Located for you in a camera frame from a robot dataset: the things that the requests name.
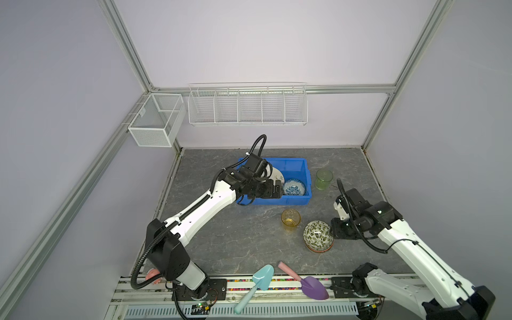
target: white plate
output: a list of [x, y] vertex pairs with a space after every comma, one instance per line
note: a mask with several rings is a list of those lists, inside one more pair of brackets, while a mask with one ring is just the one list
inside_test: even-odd
[[[270, 172], [270, 165], [267, 165], [267, 174]], [[272, 175], [270, 176], [270, 179], [272, 179], [274, 181], [274, 185], [275, 185], [275, 181], [276, 180], [281, 180], [281, 185], [285, 184], [285, 177], [283, 176], [283, 174], [281, 173], [281, 171], [279, 171], [278, 169], [276, 169], [275, 167], [272, 168]]]

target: white wire shelf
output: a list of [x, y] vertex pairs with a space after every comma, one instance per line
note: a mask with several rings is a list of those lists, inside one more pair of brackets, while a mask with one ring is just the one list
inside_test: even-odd
[[[220, 85], [226, 89], [216, 90]], [[188, 119], [192, 125], [304, 125], [306, 84], [190, 84]]]

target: yellow glass cup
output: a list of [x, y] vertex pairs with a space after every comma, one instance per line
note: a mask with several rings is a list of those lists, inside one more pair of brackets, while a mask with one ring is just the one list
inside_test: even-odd
[[281, 214], [281, 222], [281, 225], [285, 231], [294, 231], [297, 229], [298, 224], [301, 222], [301, 215], [295, 209], [286, 209]]

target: purple plastic trowel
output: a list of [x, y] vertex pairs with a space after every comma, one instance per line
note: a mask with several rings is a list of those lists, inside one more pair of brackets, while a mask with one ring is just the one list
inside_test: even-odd
[[325, 300], [329, 297], [326, 288], [320, 281], [318, 281], [317, 278], [307, 276], [304, 279], [302, 279], [298, 274], [296, 274], [292, 269], [290, 269], [290, 267], [285, 265], [284, 262], [282, 261], [279, 262], [278, 268], [286, 272], [295, 280], [300, 281], [302, 285], [302, 292], [308, 297], [315, 300]]

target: wire basket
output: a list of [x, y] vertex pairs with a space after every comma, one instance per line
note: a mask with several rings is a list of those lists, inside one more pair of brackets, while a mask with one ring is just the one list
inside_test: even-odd
[[128, 130], [139, 146], [173, 146], [186, 109], [181, 94], [151, 93]]
[[191, 84], [188, 119], [192, 125], [304, 125], [306, 84]]

